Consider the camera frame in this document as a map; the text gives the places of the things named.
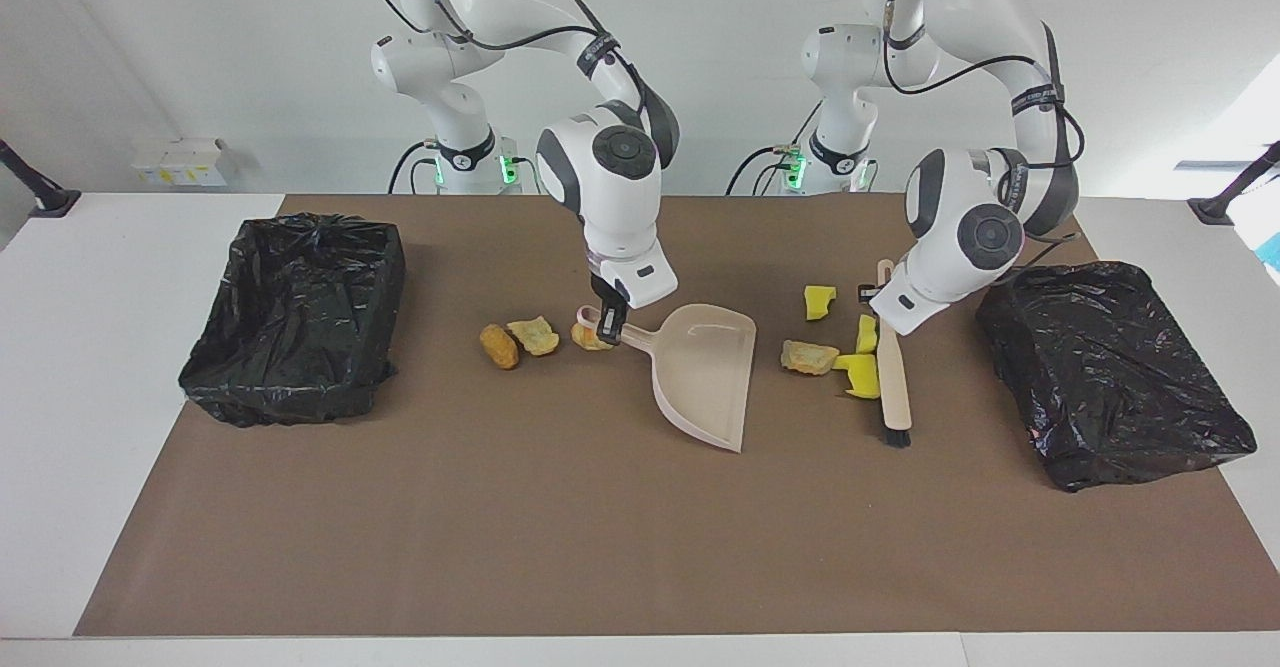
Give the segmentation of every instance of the wooden brush handle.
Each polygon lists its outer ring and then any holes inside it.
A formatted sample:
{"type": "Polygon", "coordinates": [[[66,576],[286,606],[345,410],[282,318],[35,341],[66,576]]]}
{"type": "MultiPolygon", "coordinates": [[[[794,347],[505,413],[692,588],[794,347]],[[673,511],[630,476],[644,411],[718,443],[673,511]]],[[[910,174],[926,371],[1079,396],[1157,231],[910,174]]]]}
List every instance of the wooden brush handle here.
{"type": "MultiPolygon", "coordinates": [[[[893,275],[893,262],[879,262],[879,287],[888,284],[893,275]]],[[[881,320],[879,348],[876,351],[876,365],[881,379],[881,407],[884,411],[884,426],[891,430],[909,431],[911,429],[911,401],[906,393],[906,370],[902,367],[902,350],[897,344],[897,333],[888,323],[881,320]]]]}

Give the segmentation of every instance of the black bristles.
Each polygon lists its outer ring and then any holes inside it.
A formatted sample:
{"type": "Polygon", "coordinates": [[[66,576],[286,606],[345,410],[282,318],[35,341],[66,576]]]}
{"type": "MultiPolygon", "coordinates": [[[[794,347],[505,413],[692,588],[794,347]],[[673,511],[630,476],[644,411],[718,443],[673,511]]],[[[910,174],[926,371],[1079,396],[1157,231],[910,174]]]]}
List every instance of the black bristles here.
{"type": "Polygon", "coordinates": [[[884,443],[893,449],[906,449],[911,447],[911,433],[884,428],[884,443]]]}

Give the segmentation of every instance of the food scrap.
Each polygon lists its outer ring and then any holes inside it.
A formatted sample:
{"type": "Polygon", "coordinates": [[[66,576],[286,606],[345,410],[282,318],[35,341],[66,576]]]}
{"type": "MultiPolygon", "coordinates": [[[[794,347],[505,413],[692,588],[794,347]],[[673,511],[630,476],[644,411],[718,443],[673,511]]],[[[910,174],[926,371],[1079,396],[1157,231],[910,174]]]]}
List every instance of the food scrap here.
{"type": "Polygon", "coordinates": [[[507,329],[516,335],[520,344],[524,344],[525,352],[534,357],[545,357],[559,347],[559,335],[552,329],[547,317],[525,323],[508,323],[507,329]]]}
{"type": "Polygon", "coordinates": [[[782,343],[782,366],[803,375],[823,376],[836,365],[840,351],[823,344],[787,341],[782,343]]]}
{"type": "Polygon", "coordinates": [[[600,342],[599,335],[591,328],[584,328],[582,325],[573,325],[570,330],[571,338],[573,338],[573,344],[579,344],[582,350],[588,352],[608,352],[613,350],[613,344],[607,344],[600,342]]]}
{"type": "Polygon", "coordinates": [[[511,339],[507,330],[498,325],[489,325],[480,333],[480,344],[484,344],[485,355],[493,360],[494,365],[503,370],[515,370],[520,365],[520,348],[516,341],[511,339]]]}

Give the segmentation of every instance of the dustpan handle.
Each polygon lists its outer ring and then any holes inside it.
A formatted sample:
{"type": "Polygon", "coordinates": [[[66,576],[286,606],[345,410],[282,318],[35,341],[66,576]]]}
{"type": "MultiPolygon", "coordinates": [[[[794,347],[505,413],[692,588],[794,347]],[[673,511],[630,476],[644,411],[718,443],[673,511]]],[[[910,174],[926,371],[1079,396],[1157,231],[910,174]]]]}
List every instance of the dustpan handle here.
{"type": "MultiPolygon", "coordinates": [[[[595,307],[581,307],[577,311],[577,324],[594,330],[600,324],[600,311],[595,307]]],[[[622,325],[622,343],[641,352],[653,355],[653,341],[657,335],[635,325],[622,325]]]]}

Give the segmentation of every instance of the green indicator light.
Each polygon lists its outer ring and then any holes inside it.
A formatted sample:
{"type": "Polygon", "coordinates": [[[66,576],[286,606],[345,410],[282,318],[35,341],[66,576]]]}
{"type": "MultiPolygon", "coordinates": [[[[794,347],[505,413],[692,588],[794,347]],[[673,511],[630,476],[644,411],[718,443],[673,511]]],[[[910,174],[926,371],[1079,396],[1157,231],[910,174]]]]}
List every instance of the green indicator light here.
{"type": "Polygon", "coordinates": [[[791,152],[791,164],[788,165],[790,172],[787,172],[787,189],[792,192],[800,192],[800,184],[804,184],[804,172],[809,169],[809,160],[800,155],[800,152],[791,152]]]}
{"type": "Polygon", "coordinates": [[[520,172],[516,172],[516,165],[511,161],[511,157],[506,155],[499,156],[498,163],[502,164],[502,179],[507,184],[516,184],[516,181],[520,179],[520,172]]]}
{"type": "Polygon", "coordinates": [[[876,184],[877,174],[879,174],[879,164],[876,160],[863,163],[863,174],[858,178],[859,192],[870,192],[872,186],[876,184]]]}

